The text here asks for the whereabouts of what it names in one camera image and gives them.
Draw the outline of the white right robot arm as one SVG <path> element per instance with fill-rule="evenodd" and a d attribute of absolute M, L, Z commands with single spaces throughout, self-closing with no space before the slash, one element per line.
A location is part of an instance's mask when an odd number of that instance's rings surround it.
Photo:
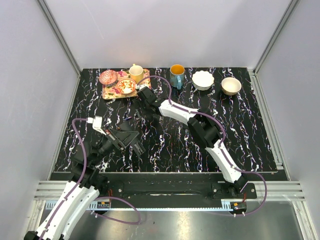
<path fill-rule="evenodd" d="M 177 104 L 169 99 L 158 98 L 148 87 L 140 87 L 137 95 L 141 108 L 162 117 L 168 117 L 188 127 L 193 141 L 206 150 L 222 172 L 224 180 L 229 183 L 228 194 L 239 198 L 245 193 L 248 179 L 239 169 L 224 145 L 226 134 L 222 125 L 201 110 Z"/>

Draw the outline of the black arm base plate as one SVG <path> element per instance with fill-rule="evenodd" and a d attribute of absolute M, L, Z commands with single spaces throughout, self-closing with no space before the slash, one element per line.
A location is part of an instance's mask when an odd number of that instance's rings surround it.
<path fill-rule="evenodd" d="M 81 186 L 94 186 L 100 196 L 202 196 L 211 199 L 256 199 L 256 187 L 241 176 L 236 183 L 221 173 L 86 173 Z"/>

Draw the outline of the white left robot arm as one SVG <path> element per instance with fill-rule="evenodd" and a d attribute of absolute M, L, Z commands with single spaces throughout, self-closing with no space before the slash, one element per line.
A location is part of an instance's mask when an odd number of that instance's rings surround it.
<path fill-rule="evenodd" d="M 121 201 L 134 211 L 137 210 L 131 203 L 112 195 L 108 177 L 100 174 L 96 166 L 108 153 L 122 152 L 129 146 L 141 155 L 145 149 L 138 140 L 139 132 L 126 122 L 117 129 L 102 128 L 98 117 L 89 117 L 86 122 L 100 133 L 100 139 L 94 143 L 79 140 L 79 147 L 73 157 L 76 164 L 71 170 L 71 179 L 65 184 L 61 196 L 43 223 L 36 230 L 28 231 L 24 239 L 68 240 L 93 202 L 97 203 L 97 207 L 91 210 L 95 217 L 109 210 L 111 203 L 106 203 L 106 200 Z"/>

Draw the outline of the black remote control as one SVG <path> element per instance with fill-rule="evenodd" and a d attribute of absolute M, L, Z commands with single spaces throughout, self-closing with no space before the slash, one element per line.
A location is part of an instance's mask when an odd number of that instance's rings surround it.
<path fill-rule="evenodd" d="M 140 141 L 132 142 L 130 145 L 138 157 L 140 157 L 146 151 Z"/>

